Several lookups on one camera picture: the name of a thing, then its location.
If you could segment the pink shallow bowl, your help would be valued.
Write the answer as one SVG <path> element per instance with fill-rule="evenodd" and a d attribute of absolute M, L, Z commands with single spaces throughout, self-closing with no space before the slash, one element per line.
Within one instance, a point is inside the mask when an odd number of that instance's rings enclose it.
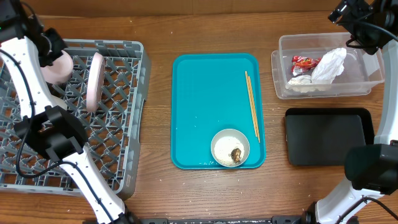
<path fill-rule="evenodd" d="M 53 65 L 41 67 L 42 75 L 47 83 L 59 85 L 66 83 L 72 76 L 73 60 L 66 51 L 61 51 L 62 55 L 53 61 Z"/>

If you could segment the red snack wrapper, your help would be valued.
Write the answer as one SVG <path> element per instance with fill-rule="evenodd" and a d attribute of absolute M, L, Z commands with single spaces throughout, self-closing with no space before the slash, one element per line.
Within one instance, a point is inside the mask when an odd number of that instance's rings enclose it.
<path fill-rule="evenodd" d="M 321 58 L 309 58 L 303 56 L 293 56 L 292 57 L 292 75 L 295 77 L 297 75 L 304 74 L 305 72 L 315 68 L 320 63 Z"/>

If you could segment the small white tissue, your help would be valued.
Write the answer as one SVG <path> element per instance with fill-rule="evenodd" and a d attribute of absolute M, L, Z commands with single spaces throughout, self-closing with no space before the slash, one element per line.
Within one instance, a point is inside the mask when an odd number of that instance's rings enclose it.
<path fill-rule="evenodd" d="M 310 85 L 312 77 L 310 75 L 298 75 L 288 81 L 289 85 Z"/>

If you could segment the white round plate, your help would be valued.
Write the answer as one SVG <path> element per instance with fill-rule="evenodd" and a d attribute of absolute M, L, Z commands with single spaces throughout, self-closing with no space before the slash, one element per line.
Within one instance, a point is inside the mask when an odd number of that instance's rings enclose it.
<path fill-rule="evenodd" d="M 104 57 L 95 53 L 91 61 L 86 90 L 86 110 L 94 113 L 102 96 L 106 61 Z"/>

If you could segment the brown food piece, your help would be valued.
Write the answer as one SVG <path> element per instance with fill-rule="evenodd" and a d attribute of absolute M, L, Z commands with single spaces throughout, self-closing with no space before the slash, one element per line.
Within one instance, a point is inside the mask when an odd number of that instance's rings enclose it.
<path fill-rule="evenodd" d="M 241 162 L 242 151 L 240 148 L 235 148 L 231 151 L 231 158 L 234 163 Z"/>

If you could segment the grey bowl with rice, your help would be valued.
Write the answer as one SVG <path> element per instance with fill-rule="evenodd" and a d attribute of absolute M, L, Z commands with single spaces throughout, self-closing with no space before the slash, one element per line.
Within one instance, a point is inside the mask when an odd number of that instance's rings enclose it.
<path fill-rule="evenodd" d="M 234 163 L 231 151 L 240 148 L 242 151 L 241 162 Z M 243 165 L 250 153 L 250 143 L 247 137 L 236 129 L 224 129 L 216 133 L 211 141 L 211 154 L 221 166 L 235 168 Z"/>

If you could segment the white paper cup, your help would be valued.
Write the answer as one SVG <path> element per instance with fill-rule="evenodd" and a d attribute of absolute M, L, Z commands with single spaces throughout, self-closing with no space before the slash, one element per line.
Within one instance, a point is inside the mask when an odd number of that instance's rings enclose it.
<path fill-rule="evenodd" d="M 53 96 L 53 95 L 52 95 L 52 98 L 54 99 L 54 101 L 57 103 L 58 106 L 60 106 L 64 110 L 67 110 L 68 106 L 67 106 L 66 102 L 63 99 L 61 99 L 59 97 L 56 97 L 56 96 Z"/>

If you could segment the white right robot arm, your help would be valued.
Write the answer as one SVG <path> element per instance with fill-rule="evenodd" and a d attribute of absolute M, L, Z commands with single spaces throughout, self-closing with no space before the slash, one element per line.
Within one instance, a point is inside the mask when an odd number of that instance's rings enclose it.
<path fill-rule="evenodd" d="M 374 143 L 349 151 L 343 180 L 325 198 L 312 203 L 296 223 L 357 223 L 355 215 L 371 202 L 397 218 L 379 200 L 397 190 L 397 1 L 341 1 L 328 18 L 351 34 L 347 47 L 369 55 L 381 50 L 382 116 Z"/>

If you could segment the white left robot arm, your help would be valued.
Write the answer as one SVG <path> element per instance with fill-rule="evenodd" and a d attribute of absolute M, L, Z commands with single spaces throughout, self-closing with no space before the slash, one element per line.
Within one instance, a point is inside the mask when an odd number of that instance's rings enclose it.
<path fill-rule="evenodd" d="M 64 51 L 66 44 L 58 32 L 45 30 L 35 13 L 26 13 L 28 6 L 22 1 L 1 1 L 1 58 L 19 98 L 22 120 L 14 125 L 14 131 L 21 146 L 28 145 L 53 164 L 39 173 L 25 174 L 20 165 L 22 149 L 18 149 L 16 172 L 34 179 L 60 167 L 77 184 L 98 223 L 139 223 L 100 174 L 81 121 L 67 111 L 63 100 L 50 93 L 45 69 L 69 75 L 73 60 Z"/>

